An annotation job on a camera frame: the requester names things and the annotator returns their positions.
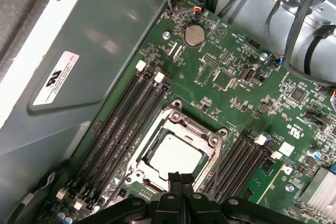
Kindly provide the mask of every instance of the integrated circuit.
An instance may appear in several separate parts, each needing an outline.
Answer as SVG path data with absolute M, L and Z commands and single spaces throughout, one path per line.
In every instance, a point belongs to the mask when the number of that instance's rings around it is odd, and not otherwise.
M 295 88 L 290 97 L 297 103 L 300 103 L 302 98 L 305 96 L 304 94 L 305 92 L 303 92 L 301 89 Z

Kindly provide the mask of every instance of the green circuit board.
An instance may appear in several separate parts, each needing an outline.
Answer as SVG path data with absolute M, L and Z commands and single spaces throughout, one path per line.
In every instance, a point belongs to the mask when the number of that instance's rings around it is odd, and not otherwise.
M 176 8 L 191 6 L 194 6 L 191 0 L 178 0 Z M 186 45 L 183 38 L 186 27 L 192 24 L 203 27 L 206 34 L 202 45 L 194 48 Z M 166 31 L 170 33 L 169 39 L 163 38 Z M 267 54 L 266 61 L 260 59 L 261 53 Z M 330 167 L 336 161 L 332 132 L 336 117 L 330 107 L 330 96 L 318 92 L 314 83 L 289 74 L 283 66 L 274 67 L 269 50 L 207 10 L 198 19 L 192 12 L 172 16 L 164 12 L 158 18 L 75 152 L 71 163 L 74 170 L 94 139 L 92 131 L 98 122 L 103 123 L 108 118 L 139 60 L 160 67 L 173 80 L 160 108 L 181 99 L 182 111 L 189 117 L 213 131 L 228 129 L 224 153 L 244 129 L 259 134 L 267 132 L 271 136 L 272 150 L 283 155 L 275 159 L 268 170 L 257 168 L 241 191 L 241 197 L 249 190 L 253 192 L 249 200 L 262 206 L 305 223 L 328 223 L 328 219 L 318 213 L 310 220 L 304 218 L 297 204 L 318 167 Z M 240 81 L 251 64 L 258 65 L 259 78 L 249 83 Z M 308 111 L 327 123 L 318 127 L 305 120 L 303 117 Z M 320 150 L 322 158 L 316 166 L 307 167 L 303 161 L 312 145 Z M 111 181 L 112 187 L 115 188 L 125 175 L 126 166 L 127 163 L 120 166 Z M 294 185 L 294 191 L 286 190 L 288 184 Z M 134 195 L 147 200 L 154 194 L 140 183 L 124 186 L 123 191 L 125 197 Z

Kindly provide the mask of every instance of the white label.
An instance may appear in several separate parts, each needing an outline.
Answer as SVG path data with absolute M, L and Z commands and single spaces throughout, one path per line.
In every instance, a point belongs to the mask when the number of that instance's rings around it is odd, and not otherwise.
M 41 91 L 37 95 L 33 105 L 50 104 L 53 102 L 78 58 L 79 55 L 75 55 L 72 52 L 65 51 L 62 54 L 46 83 L 44 83 Z
M 290 145 L 287 142 L 283 142 L 282 146 L 279 149 L 279 152 L 283 153 L 287 157 L 289 157 L 293 151 L 294 151 L 294 146 Z

